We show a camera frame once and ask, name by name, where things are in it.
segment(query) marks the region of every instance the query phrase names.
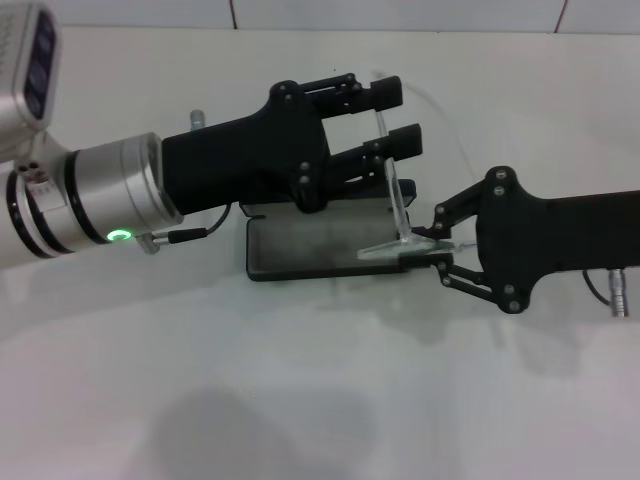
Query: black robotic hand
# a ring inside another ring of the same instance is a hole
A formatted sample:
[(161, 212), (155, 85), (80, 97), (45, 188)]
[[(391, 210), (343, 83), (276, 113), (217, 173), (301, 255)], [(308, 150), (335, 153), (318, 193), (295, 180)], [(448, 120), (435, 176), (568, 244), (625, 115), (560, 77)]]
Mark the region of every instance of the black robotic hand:
[(332, 156), (322, 120), (399, 105), (398, 77), (369, 89), (353, 74), (277, 83), (254, 115), (165, 139), (164, 187), (183, 215), (265, 193), (292, 199), (305, 213), (320, 211), (333, 198), (384, 182), (387, 158), (422, 153), (420, 126), (411, 125)]

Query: silver connector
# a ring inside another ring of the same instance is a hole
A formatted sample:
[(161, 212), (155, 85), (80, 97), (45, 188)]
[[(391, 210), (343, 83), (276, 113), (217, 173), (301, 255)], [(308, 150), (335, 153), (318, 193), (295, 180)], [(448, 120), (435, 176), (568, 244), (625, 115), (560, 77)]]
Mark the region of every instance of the silver connector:
[(609, 270), (609, 291), (611, 292), (611, 316), (616, 318), (628, 317), (627, 279), (624, 270)]

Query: black cable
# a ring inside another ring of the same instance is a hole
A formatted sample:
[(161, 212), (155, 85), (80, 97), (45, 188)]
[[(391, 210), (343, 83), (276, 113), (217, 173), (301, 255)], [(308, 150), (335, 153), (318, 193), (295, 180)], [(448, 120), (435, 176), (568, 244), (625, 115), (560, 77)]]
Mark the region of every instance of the black cable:
[(229, 203), (222, 215), (216, 223), (214, 223), (209, 228), (187, 228), (185, 230), (174, 230), (167, 234), (167, 239), (169, 243), (174, 245), (176, 243), (190, 242), (191, 240), (198, 240), (199, 238), (205, 238), (211, 235), (213, 232), (220, 228), (220, 225), (224, 223), (224, 221), (229, 216), (229, 212), (231, 211), (231, 204)]
[(582, 271), (582, 278), (584, 278), (584, 281), (587, 282), (587, 287), (589, 287), (589, 290), (591, 290), (591, 293), (593, 293), (593, 296), (596, 297), (600, 302), (602, 302), (604, 305), (608, 307), (610, 305), (609, 300), (604, 298), (602, 294), (593, 285), (593, 282), (591, 281), (591, 278), (589, 277), (589, 272), (587, 270)]
[(218, 221), (214, 223), (213, 226), (207, 228), (207, 236), (211, 235), (218, 228), (220, 228), (220, 225), (222, 225), (224, 221), (227, 219), (227, 217), (229, 216), (230, 211), (231, 211), (231, 204), (228, 203), (227, 206), (224, 208), (224, 212), (222, 212), (222, 215), (220, 215), (220, 218), (218, 219)]

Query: white wall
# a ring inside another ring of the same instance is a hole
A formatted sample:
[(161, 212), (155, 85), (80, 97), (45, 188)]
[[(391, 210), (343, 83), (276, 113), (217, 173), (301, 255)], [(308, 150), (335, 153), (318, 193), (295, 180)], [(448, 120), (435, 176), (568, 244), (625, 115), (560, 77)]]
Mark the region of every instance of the white wall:
[(569, 0), (561, 33), (640, 33), (638, 0)]
[(552, 32), (563, 0), (235, 0), (256, 29)]
[(65, 25), (233, 28), (227, 0), (40, 1), (51, 5)]
[[(565, 3), (565, 0), (41, 1), (52, 5), (65, 25), (233, 28), (233, 3), (240, 29), (442, 32), (553, 32)], [(640, 1), (568, 0), (559, 32), (640, 33)]]

